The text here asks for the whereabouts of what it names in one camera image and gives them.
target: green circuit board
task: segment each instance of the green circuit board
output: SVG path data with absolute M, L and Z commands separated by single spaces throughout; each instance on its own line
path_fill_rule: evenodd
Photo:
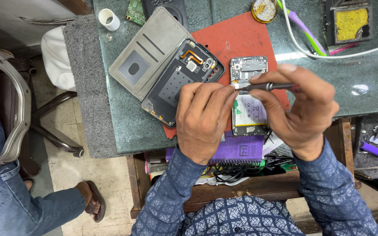
M 296 164 L 291 164 L 291 163 L 282 164 L 280 166 L 285 171 L 290 171 L 290 170 L 296 170 L 297 169 L 297 165 Z
M 125 18 L 140 25 L 143 25 L 145 21 L 147 21 L 141 0 L 129 1 L 129 6 L 128 10 L 126 11 Z

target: grey felt mat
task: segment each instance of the grey felt mat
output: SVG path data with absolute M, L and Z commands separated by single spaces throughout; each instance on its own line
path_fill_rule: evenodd
M 374 135 L 374 127 L 378 126 L 378 114 L 371 114 L 362 117 L 362 122 L 356 128 L 356 143 L 364 141 L 376 146 L 370 142 L 370 137 Z M 354 147 L 354 168 L 355 173 L 370 177 L 371 179 L 378 179 L 378 157 L 371 153 L 362 153 L 359 146 Z
M 92 158 L 117 157 L 106 75 L 94 14 L 76 16 L 64 38 Z

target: phone case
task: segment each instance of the phone case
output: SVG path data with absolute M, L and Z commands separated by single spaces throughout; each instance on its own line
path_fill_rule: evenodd
M 141 103 L 141 107 L 166 126 L 176 124 L 180 89 L 194 82 L 217 82 L 225 67 L 203 45 L 186 39 Z
M 189 24 L 184 0 L 142 0 L 145 17 L 149 19 L 156 8 L 164 7 L 187 31 Z
M 186 38 L 193 39 L 164 7 L 157 7 L 109 73 L 142 101 Z

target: purple notebook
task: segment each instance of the purple notebook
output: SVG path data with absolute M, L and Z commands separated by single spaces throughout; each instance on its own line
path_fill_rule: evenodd
M 210 163 L 260 163 L 264 135 L 235 137 L 231 131 L 225 133 L 226 141 L 221 142 Z M 174 148 L 166 150 L 165 158 L 170 160 Z

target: orange flex cable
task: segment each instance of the orange flex cable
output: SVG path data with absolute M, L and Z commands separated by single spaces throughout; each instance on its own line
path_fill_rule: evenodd
M 189 59 L 193 59 L 193 60 L 195 60 L 196 62 L 198 62 L 198 64 L 200 64 L 200 65 L 202 65 L 202 63 L 204 63 L 204 60 L 202 60 L 200 57 L 198 57 L 195 53 L 193 53 L 193 51 L 191 51 L 191 50 L 188 50 L 186 53 L 185 53 L 185 55 L 183 55 L 183 56 L 180 56 L 180 58 L 184 58 L 184 57 L 186 57 L 186 55 L 188 54 L 188 53 L 192 53 L 193 54 L 193 56 L 195 56 L 195 57 L 193 57 L 193 56 L 189 56 L 188 57 L 188 60 Z

